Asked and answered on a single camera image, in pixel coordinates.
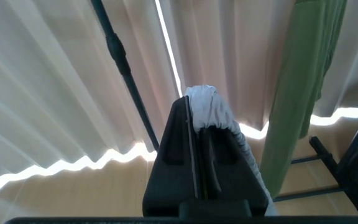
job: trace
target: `green cloth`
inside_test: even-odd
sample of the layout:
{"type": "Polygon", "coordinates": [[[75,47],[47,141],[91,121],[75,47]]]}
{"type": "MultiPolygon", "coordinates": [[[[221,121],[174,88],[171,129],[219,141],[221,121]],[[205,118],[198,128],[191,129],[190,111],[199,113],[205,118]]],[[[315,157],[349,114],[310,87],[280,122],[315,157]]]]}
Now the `green cloth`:
{"type": "Polygon", "coordinates": [[[291,15],[260,172],[272,197],[280,192],[299,138],[334,54],[346,0],[297,0],[291,15]]]}

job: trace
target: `gathered white fabric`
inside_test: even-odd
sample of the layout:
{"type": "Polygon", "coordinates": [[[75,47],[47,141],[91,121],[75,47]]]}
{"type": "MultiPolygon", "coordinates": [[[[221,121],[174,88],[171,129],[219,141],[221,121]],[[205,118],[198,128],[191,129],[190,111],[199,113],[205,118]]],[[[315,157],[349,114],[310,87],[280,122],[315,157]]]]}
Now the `gathered white fabric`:
{"type": "Polygon", "coordinates": [[[277,215],[272,197],[262,180],[258,165],[246,137],[241,132],[239,124],[234,120],[230,107],[223,100],[216,88],[209,85],[188,87],[185,95],[189,97],[190,108],[193,114],[193,127],[196,132],[200,131],[201,128],[215,126],[221,129],[227,128],[234,134],[240,145],[241,153],[244,155],[249,167],[268,198],[268,207],[265,215],[277,215]]]}

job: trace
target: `white curtain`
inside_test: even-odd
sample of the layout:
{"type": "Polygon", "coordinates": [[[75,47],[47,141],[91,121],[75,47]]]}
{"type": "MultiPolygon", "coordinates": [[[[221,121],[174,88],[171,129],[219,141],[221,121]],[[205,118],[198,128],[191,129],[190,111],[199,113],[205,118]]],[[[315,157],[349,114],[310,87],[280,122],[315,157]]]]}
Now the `white curtain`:
{"type": "MultiPolygon", "coordinates": [[[[214,85],[239,122],[268,121],[294,0],[104,1],[160,140],[179,89],[214,85]]],[[[358,107],[358,1],[348,0],[315,112],[358,107]]],[[[152,145],[89,1],[0,1],[0,175],[152,145]]]]}

